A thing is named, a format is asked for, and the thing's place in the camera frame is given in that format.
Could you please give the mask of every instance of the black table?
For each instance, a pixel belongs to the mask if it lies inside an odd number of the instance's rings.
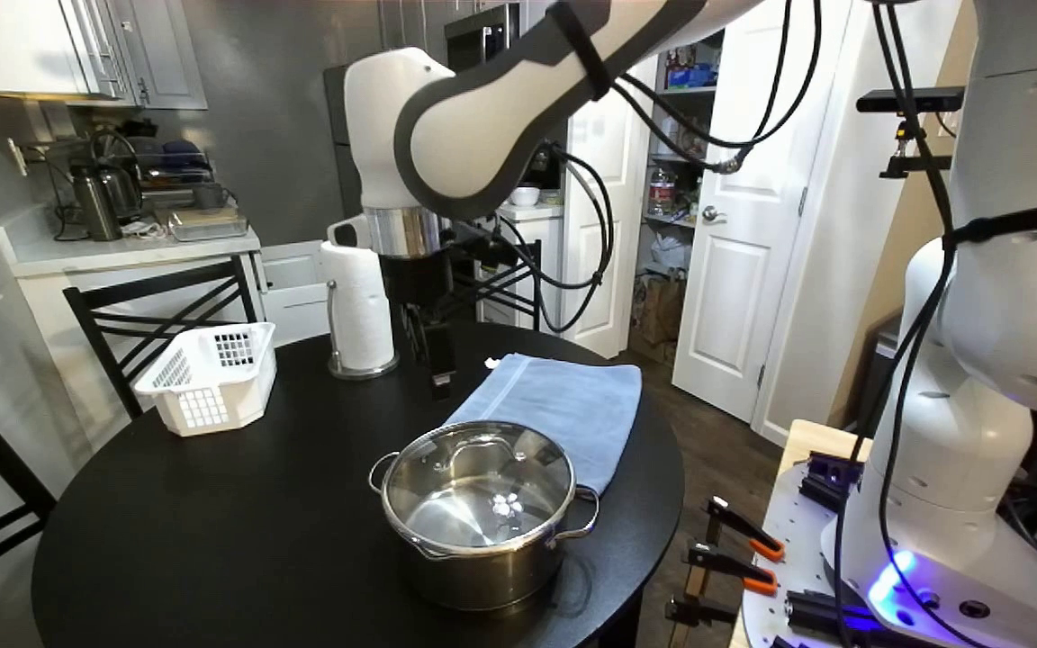
[[[487,344],[597,364],[516,328],[487,328]],[[322,350],[280,350],[265,417],[240,430],[178,437],[146,412],[91,457],[36,555],[47,648],[633,640],[637,590],[682,518],[682,453],[651,403],[637,406],[601,518],[564,543],[558,578],[521,608],[468,616],[410,590],[366,466],[438,423],[471,385],[444,400],[410,364],[340,382]]]

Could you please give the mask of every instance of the white plastic basket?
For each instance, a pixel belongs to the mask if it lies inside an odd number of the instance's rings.
[[[264,417],[272,385],[272,322],[222,322],[178,335],[133,382],[178,436],[240,427]]]

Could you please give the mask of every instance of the blue towel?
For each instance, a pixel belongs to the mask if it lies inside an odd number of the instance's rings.
[[[586,365],[545,356],[504,356],[448,417],[520,422],[551,436],[571,459],[577,481],[604,493],[633,427],[640,375],[629,364]]]

